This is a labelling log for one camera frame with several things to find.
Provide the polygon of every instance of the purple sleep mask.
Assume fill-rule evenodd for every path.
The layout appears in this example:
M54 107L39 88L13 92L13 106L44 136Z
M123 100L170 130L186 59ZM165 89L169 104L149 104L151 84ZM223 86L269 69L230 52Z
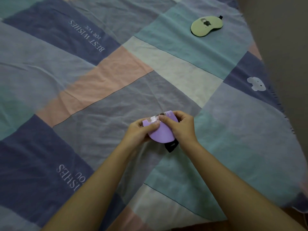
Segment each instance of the purple sleep mask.
M172 111L160 113L159 115L165 115L171 118L172 120L179 122ZM172 133L172 130L166 124L162 123L159 120L158 118L159 115L150 117L142 121L143 126L151 125L154 122L160 122L159 128L156 131L149 133L150 138L158 143L170 143L175 141L175 137Z

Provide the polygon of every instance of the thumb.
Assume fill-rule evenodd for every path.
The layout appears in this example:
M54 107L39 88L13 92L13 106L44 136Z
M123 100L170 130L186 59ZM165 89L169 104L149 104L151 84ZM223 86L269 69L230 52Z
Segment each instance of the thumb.
M175 122L174 120L172 120L171 118L168 118L165 115L160 115L159 116L159 120L161 120L163 123L165 123L168 127L170 127L171 129L173 129L175 127L175 124L177 122Z
M142 128L142 131L147 134L151 131L157 130L159 128L160 123L159 122L154 122L151 125L145 126Z

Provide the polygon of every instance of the gray wall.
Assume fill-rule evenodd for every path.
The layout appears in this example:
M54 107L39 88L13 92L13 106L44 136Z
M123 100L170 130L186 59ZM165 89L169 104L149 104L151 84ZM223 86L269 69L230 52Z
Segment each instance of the gray wall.
M237 0L308 159L308 0Z

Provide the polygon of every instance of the person's left arm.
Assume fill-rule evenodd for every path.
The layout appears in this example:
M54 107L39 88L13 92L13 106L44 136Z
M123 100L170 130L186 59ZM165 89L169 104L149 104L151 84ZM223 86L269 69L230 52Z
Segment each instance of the person's left arm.
M47 222L42 231L91 231L99 228L135 148L149 140L147 134L159 127L159 122L142 127L142 120L145 119L129 125L112 154Z

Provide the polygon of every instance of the hand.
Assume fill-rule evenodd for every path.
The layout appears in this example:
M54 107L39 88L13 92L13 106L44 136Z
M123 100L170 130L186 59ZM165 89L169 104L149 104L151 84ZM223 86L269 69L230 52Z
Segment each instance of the hand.
M198 143L195 134L195 125L193 116L182 111L173 111L179 122L175 122L167 116L160 115L159 119L171 128L174 137L179 141L180 146L184 150L188 144Z
M120 144L133 151L138 145L151 140L148 133L157 130L160 122L154 122L149 126L143 127L142 121L146 119L142 118L131 123Z

